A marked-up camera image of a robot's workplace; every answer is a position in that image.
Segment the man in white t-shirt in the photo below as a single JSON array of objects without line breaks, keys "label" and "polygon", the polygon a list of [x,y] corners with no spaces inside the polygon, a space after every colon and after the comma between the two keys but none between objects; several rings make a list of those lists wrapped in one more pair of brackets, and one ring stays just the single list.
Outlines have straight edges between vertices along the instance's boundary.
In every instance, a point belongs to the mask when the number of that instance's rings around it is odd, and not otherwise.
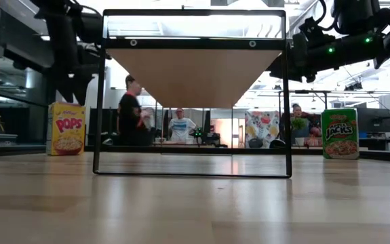
[{"label": "man in white t-shirt", "polygon": [[182,108],[176,109],[176,119],[171,119],[169,122],[169,129],[172,130],[171,141],[186,142],[191,131],[196,129],[196,124],[188,118],[184,118],[184,111]]}]

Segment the cereal box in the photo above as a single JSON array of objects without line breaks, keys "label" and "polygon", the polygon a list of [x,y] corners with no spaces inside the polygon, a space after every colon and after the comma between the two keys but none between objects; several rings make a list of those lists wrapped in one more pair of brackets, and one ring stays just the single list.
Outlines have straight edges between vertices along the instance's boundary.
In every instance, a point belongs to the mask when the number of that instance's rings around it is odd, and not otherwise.
[{"label": "cereal box", "polygon": [[54,102],[48,109],[47,154],[78,155],[85,141],[85,108]]},{"label": "cereal box", "polygon": [[354,109],[329,109],[321,114],[323,156],[326,159],[359,158],[359,132]]}]

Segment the computer monitor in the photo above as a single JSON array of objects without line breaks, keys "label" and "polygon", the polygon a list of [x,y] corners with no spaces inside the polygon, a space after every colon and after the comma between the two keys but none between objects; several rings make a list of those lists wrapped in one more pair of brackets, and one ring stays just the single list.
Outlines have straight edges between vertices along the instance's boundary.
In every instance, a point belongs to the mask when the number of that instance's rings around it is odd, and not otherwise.
[{"label": "computer monitor", "polygon": [[360,132],[390,132],[388,109],[356,108]]}]

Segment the black shirt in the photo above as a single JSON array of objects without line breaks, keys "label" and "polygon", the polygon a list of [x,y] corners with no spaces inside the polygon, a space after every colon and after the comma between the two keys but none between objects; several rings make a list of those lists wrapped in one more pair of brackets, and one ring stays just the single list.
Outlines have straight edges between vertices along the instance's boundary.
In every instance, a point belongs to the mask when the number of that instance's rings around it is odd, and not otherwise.
[{"label": "black shirt", "polygon": [[119,133],[121,143],[130,146],[140,146],[148,133],[140,117],[141,107],[132,94],[126,93],[119,101]]}]

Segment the man in black shirt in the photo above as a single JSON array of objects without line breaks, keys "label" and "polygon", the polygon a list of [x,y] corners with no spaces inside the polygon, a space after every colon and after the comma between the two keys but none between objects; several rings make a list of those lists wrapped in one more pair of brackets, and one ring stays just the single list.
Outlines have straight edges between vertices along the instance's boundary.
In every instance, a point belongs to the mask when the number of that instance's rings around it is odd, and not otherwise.
[{"label": "man in black shirt", "polygon": [[147,112],[142,112],[137,96],[142,87],[136,80],[128,75],[125,78],[127,92],[122,96],[118,106],[117,131],[120,144],[123,146],[148,146],[150,144],[149,132],[143,123]]}]

